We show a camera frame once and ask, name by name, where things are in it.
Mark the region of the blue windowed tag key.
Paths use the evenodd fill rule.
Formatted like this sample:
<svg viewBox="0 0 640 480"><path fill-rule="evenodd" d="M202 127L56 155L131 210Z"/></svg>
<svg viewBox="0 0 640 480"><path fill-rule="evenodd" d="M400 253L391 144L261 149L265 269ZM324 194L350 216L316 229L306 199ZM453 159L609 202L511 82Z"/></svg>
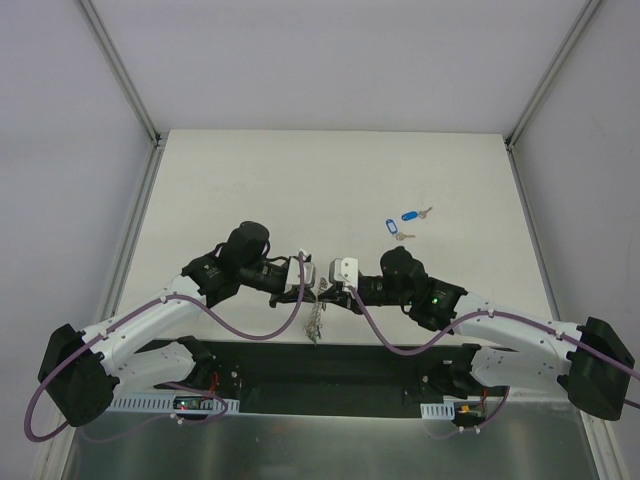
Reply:
<svg viewBox="0 0 640 480"><path fill-rule="evenodd" d="M385 221L385 226L388 232L392 235L394 239L397 241L404 241L406 239L414 238L413 234L405 234L401 232L396 224L396 222L389 218Z"/></svg>

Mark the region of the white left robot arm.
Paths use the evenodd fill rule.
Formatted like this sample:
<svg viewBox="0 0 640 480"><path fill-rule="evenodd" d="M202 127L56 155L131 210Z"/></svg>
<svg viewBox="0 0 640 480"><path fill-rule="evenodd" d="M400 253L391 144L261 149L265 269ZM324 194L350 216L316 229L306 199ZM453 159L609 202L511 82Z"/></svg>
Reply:
<svg viewBox="0 0 640 480"><path fill-rule="evenodd" d="M205 388L218 375L211 354L194 337L181 337L156 350L143 348L202 314L245 340L266 341L282 334L283 327L270 334L244 333L212 311L241 287L269 294L270 306L300 307L314 301L311 255L299 251L270 259L269 250L268 229L245 221L226 241L191 260L150 300L129 312L82 330L70 324L59 327L49 338L38 372L40 392L48 394L67 425L81 427L131 392L171 382Z"/></svg>

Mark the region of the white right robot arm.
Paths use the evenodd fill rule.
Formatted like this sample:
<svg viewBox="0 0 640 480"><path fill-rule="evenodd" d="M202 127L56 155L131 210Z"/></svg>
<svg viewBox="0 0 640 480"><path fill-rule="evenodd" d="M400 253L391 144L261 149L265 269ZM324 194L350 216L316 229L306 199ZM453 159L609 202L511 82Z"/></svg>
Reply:
<svg viewBox="0 0 640 480"><path fill-rule="evenodd" d="M480 340L469 360L448 375L458 397L483 387L515 387L564 393L579 410L607 421L620 419L629 383L638 378L635 360L604 320L583 324L529 317L430 276L423 264L399 246L385 252L377 276L360 273L355 258L329 266L330 287L320 299L373 318L370 307L400 307L420 327L444 336Z"/></svg>

